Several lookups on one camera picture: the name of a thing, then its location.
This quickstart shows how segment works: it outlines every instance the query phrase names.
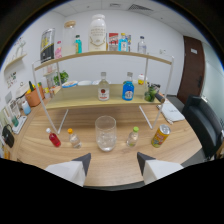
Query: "shelf board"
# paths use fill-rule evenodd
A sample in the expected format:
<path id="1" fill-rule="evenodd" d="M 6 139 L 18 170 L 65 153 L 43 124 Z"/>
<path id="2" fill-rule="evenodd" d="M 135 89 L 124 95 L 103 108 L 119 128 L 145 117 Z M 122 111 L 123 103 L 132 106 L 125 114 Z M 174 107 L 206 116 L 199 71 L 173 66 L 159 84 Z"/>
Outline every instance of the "shelf board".
<path id="1" fill-rule="evenodd" d="M 154 56 L 151 56 L 151 55 L 147 55 L 147 54 L 139 54 L 139 53 L 125 52 L 125 51 L 93 51 L 93 52 L 85 52 L 85 53 L 80 53 L 80 54 L 72 54 L 72 55 L 68 55 L 68 56 L 65 56 L 65 57 L 58 58 L 58 59 L 52 59 L 52 60 L 46 61 L 46 62 L 42 63 L 40 66 L 37 66 L 35 68 L 35 71 L 37 71 L 37 70 L 39 70 L 39 69 L 41 69 L 41 68 L 43 68 L 47 65 L 57 63 L 57 62 L 60 62 L 60 61 L 64 61 L 64 60 L 68 60 L 68 59 L 72 59 L 72 58 L 93 56 L 93 55 L 135 56 L 135 57 L 141 57 L 141 58 L 152 59 L 152 60 L 155 60 L 155 61 L 160 61 L 160 62 L 163 62 L 163 63 L 168 64 L 168 65 L 172 64 L 171 61 L 168 61 L 168 60 L 165 60 L 165 59 L 162 59 L 162 58 L 158 58 L 158 57 L 154 57 Z"/>
<path id="2" fill-rule="evenodd" d="M 52 72 L 46 73 L 46 74 L 44 74 L 43 76 L 50 75 L 50 74 L 54 73 L 55 71 L 57 71 L 57 69 L 54 69 L 54 70 L 52 70 Z"/>
<path id="3" fill-rule="evenodd" d="M 135 85 L 134 97 L 131 101 L 122 99 L 123 84 L 110 84 L 110 99 L 98 100 L 98 85 L 75 86 L 61 88 L 48 102 L 46 109 L 72 109 L 107 106 L 132 106 L 132 105 L 159 105 L 156 98 L 154 102 L 144 100 L 144 86 Z"/>
<path id="4" fill-rule="evenodd" d="M 27 54 L 23 54 L 21 56 L 19 56 L 18 58 L 12 60 L 11 62 L 9 62 L 6 66 L 5 66 L 5 70 L 6 68 L 8 68 L 10 65 L 12 65 L 13 63 L 15 63 L 16 61 L 19 61 L 20 59 L 22 59 L 23 57 L 25 57 Z"/>

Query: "brown door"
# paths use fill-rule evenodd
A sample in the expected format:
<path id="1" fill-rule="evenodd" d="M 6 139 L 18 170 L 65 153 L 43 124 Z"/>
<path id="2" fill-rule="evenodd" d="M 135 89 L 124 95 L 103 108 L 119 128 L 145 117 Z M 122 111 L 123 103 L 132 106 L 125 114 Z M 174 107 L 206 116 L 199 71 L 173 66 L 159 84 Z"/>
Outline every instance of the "brown door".
<path id="1" fill-rule="evenodd" d="M 200 40 L 184 36 L 184 68 L 177 98 L 185 104 L 190 94 L 199 96 L 204 80 L 204 51 Z"/>

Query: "water bottle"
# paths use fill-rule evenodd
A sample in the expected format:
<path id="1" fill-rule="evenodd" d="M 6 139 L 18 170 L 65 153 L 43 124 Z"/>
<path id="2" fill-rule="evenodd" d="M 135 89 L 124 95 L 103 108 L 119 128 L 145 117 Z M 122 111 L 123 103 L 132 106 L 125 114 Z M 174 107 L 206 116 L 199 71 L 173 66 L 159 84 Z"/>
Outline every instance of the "water bottle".
<path id="1" fill-rule="evenodd" d="M 134 127 L 133 131 L 129 134 L 128 140 L 127 140 L 127 146 L 135 146 L 138 141 L 138 127 Z"/>
<path id="2" fill-rule="evenodd" d="M 146 44 L 144 42 L 144 37 L 140 36 L 140 41 L 138 43 L 138 53 L 146 54 Z"/>

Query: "potted plant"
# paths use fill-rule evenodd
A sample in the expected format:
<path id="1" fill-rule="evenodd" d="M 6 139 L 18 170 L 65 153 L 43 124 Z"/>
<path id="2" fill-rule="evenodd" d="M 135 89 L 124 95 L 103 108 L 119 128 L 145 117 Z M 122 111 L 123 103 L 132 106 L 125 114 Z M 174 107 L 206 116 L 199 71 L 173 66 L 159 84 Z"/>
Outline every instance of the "potted plant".
<path id="1" fill-rule="evenodd" d="M 63 84 L 67 82 L 69 75 L 65 70 L 63 70 L 62 72 L 60 72 L 60 78 L 61 78 L 61 84 Z M 54 83 L 55 85 L 58 85 L 58 86 L 60 85 L 58 75 L 54 76 Z"/>

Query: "black chair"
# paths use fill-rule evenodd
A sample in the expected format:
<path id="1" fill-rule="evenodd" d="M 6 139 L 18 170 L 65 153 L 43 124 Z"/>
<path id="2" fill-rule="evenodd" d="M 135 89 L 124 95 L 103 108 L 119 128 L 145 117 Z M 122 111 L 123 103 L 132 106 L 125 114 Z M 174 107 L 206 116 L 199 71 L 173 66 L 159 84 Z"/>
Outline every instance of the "black chair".
<path id="1" fill-rule="evenodd" d="M 216 159 L 223 134 L 222 126 L 212 108 L 201 97 L 189 95 L 182 114 L 201 142 L 206 160 L 210 160 L 212 156 Z"/>

